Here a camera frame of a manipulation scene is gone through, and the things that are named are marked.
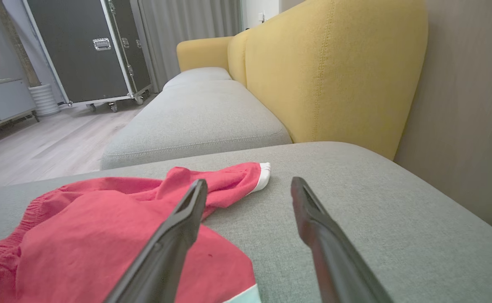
yellow cushion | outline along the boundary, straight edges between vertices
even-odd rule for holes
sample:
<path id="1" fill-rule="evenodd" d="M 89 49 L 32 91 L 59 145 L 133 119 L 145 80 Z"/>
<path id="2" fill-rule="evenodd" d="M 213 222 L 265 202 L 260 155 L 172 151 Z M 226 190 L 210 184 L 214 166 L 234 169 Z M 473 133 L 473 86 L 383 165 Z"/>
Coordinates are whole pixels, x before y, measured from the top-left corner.
<path id="1" fill-rule="evenodd" d="M 229 42 L 227 60 L 229 74 L 242 85 L 246 86 L 246 41 L 251 29 L 239 33 Z"/>
<path id="2" fill-rule="evenodd" d="M 423 0 L 306 0 L 248 33 L 247 88 L 294 142 L 393 159 L 426 44 Z"/>
<path id="3" fill-rule="evenodd" d="M 199 67 L 227 66 L 227 45 L 233 37 L 209 38 L 184 41 L 177 45 L 177 59 L 180 71 Z"/>

white cylindrical vase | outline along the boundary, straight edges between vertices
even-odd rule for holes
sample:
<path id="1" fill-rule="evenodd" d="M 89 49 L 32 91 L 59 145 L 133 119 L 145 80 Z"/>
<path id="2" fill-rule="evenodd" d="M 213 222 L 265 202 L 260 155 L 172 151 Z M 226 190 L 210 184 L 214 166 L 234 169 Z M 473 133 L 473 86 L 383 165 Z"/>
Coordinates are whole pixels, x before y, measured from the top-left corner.
<path id="1" fill-rule="evenodd" d="M 29 88 L 29 92 L 31 92 L 31 96 L 37 105 L 37 116 L 49 116 L 61 111 L 53 96 L 52 86 L 50 84 Z"/>

wooden floor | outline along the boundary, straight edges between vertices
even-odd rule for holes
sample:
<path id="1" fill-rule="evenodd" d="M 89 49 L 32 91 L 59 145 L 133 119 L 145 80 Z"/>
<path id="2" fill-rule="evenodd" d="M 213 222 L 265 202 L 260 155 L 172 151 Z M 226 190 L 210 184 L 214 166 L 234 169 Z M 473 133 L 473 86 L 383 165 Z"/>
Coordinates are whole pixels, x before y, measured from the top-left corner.
<path id="1" fill-rule="evenodd" d="M 65 107 L 39 123 L 29 119 L 4 126 L 0 130 L 0 186 L 100 170 L 100 157 L 110 139 L 147 103 L 120 101 L 117 113 L 106 104 L 94 113 L 85 106 Z"/>

case wheel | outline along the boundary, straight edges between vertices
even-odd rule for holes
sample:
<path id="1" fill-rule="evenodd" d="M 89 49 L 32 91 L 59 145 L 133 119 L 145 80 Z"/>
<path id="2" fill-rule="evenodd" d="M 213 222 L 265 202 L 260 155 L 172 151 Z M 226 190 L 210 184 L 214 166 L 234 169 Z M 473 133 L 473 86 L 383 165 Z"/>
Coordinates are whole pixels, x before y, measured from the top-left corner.
<path id="1" fill-rule="evenodd" d="M 137 105 L 142 105 L 143 104 L 143 97 L 142 96 L 135 96 L 134 100 L 136 100 Z"/>
<path id="2" fill-rule="evenodd" d="M 95 112 L 96 111 L 96 106 L 93 103 L 86 104 L 85 106 L 87 106 L 87 109 L 89 109 L 92 112 Z"/>
<path id="3" fill-rule="evenodd" d="M 117 103 L 112 102 L 109 105 L 110 105 L 111 111 L 114 112 L 114 113 L 116 113 L 117 112 Z"/>

sofa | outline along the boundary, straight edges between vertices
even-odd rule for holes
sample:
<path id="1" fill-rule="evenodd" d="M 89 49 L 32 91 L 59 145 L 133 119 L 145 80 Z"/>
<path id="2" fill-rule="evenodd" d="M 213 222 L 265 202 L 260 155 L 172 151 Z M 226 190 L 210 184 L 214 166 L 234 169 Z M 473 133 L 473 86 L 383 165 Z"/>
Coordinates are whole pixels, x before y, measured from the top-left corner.
<path id="1" fill-rule="evenodd" d="M 312 141 L 393 159 L 426 44 L 423 0 L 308 0 L 234 37 L 182 42 L 182 73 L 101 168 Z"/>
<path id="2" fill-rule="evenodd" d="M 265 189 L 203 222 L 250 257 L 263 302 L 321 301 L 294 176 L 394 302 L 492 302 L 492 227 L 391 161 L 423 60 L 424 9 L 307 0 L 236 37 L 180 44 L 183 73 L 119 132 L 104 170 L 0 188 L 0 239 L 32 199 L 67 183 L 269 162 Z"/>

